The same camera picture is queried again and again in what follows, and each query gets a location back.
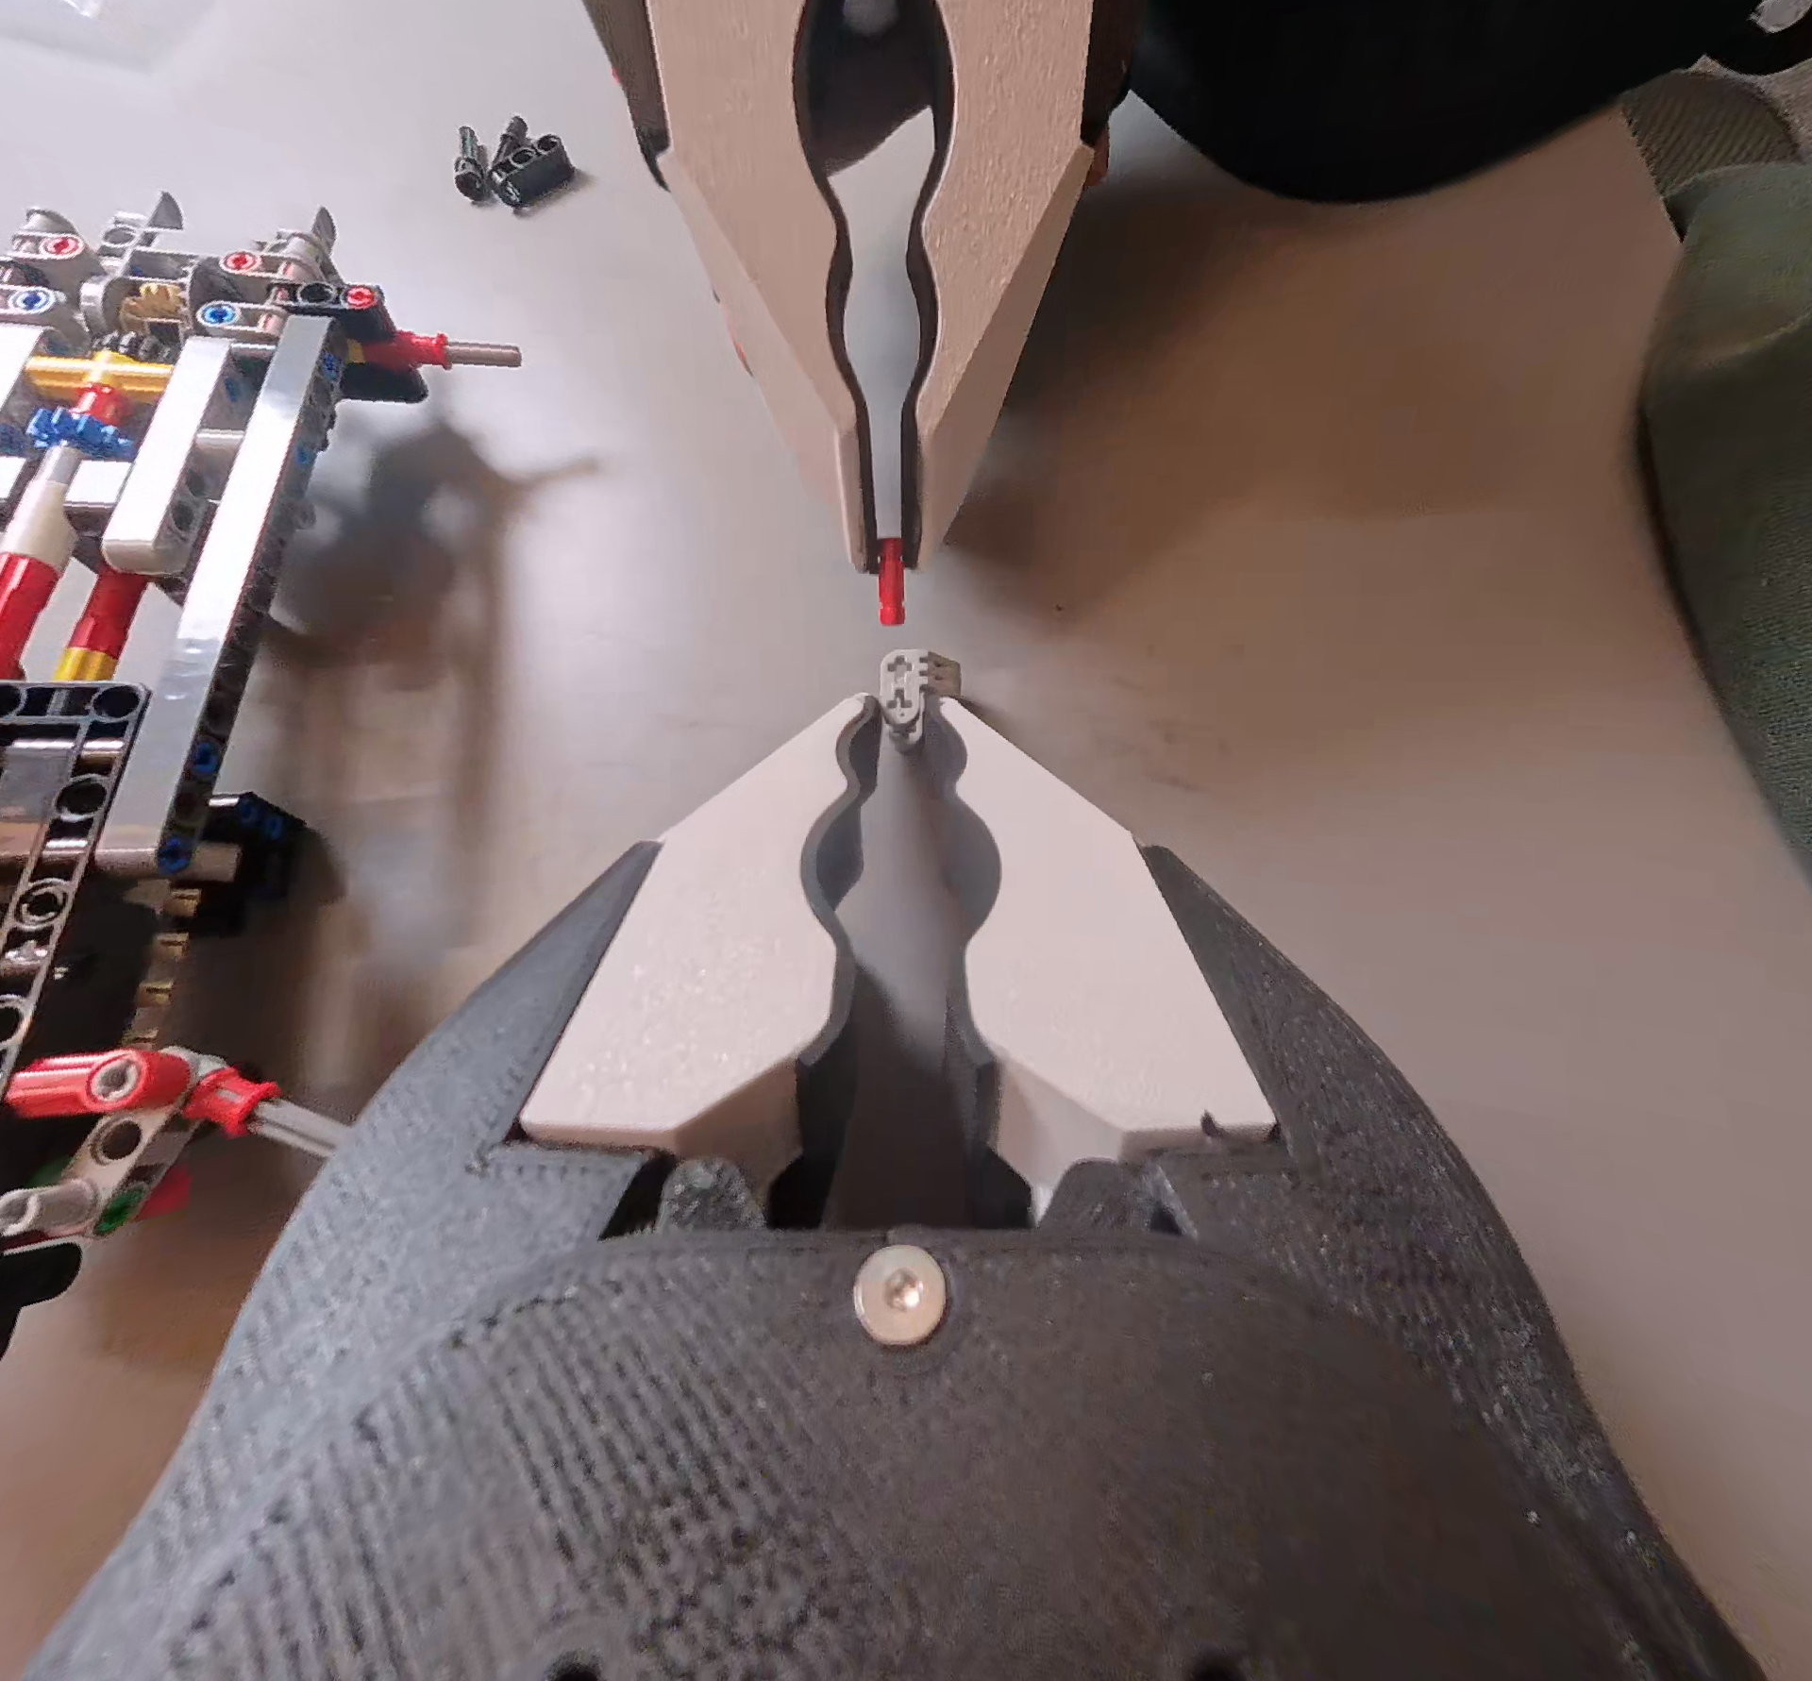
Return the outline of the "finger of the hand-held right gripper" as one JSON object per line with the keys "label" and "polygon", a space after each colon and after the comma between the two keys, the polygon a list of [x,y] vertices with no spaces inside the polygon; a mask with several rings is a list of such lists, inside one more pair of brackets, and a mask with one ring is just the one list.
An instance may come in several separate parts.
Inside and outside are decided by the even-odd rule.
{"label": "finger of the hand-held right gripper", "polygon": [[1094,149],[1096,0],[932,0],[947,118],[918,244],[933,331],[914,399],[918,544],[945,538],[1001,418]]}
{"label": "finger of the hand-held right gripper", "polygon": [[804,139],[813,0],[645,0],[668,192],[728,329],[854,567],[875,564],[868,409],[848,370],[846,221]]}

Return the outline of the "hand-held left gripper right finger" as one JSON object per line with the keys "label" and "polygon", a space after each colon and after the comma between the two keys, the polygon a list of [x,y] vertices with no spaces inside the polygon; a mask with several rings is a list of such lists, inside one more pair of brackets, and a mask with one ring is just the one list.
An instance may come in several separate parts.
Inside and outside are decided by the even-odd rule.
{"label": "hand-held left gripper right finger", "polygon": [[951,1050],[980,1137],[1042,1214],[1079,1166],[1278,1137],[1253,1057],[1135,835],[976,711],[926,728],[963,945]]}

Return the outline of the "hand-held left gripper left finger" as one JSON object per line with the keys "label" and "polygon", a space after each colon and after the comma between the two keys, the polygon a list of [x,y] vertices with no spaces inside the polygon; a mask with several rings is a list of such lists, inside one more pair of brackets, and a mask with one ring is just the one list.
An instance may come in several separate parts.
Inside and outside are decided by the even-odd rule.
{"label": "hand-held left gripper left finger", "polygon": [[558,1148],[721,1158],[765,1193],[848,1023],[839,918],[864,866],[881,705],[858,693],[670,827],[519,1116]]}

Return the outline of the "small grey lego connector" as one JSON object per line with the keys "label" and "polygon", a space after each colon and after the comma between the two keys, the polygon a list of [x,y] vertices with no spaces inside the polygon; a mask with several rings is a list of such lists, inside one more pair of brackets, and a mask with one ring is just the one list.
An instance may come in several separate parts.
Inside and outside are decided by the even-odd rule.
{"label": "small grey lego connector", "polygon": [[933,703],[961,697],[961,662],[949,655],[895,649],[879,664],[877,703],[901,751],[918,748]]}

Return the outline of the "person's right forearm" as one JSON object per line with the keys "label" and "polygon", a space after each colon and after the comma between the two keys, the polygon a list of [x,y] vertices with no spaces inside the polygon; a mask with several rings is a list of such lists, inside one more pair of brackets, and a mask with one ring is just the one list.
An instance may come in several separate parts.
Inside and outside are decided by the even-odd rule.
{"label": "person's right forearm", "polygon": [[1729,43],[1766,0],[1148,0],[1129,91],[1309,201],[1431,192]]}

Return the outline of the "lego car chassis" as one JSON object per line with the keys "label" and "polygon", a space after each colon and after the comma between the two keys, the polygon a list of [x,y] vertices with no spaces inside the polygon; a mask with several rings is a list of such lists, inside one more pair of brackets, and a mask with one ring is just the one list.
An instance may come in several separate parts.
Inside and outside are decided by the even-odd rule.
{"label": "lego car chassis", "polygon": [[399,327],[322,209],[196,248],[177,200],[4,231],[2,1350],[84,1253],[182,1207],[194,1137],[345,1127],[169,1040],[196,935],[285,893],[304,827],[221,792],[339,409],[521,351]]}

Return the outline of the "person's green clothing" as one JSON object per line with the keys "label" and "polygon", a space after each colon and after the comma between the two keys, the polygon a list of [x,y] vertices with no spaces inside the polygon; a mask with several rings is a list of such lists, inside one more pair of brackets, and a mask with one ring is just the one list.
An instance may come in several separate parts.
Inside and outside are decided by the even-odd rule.
{"label": "person's green clothing", "polygon": [[1627,124],[1681,240],[1638,440],[1675,602],[1725,726],[1810,862],[1810,172],[1754,83],[1677,70]]}

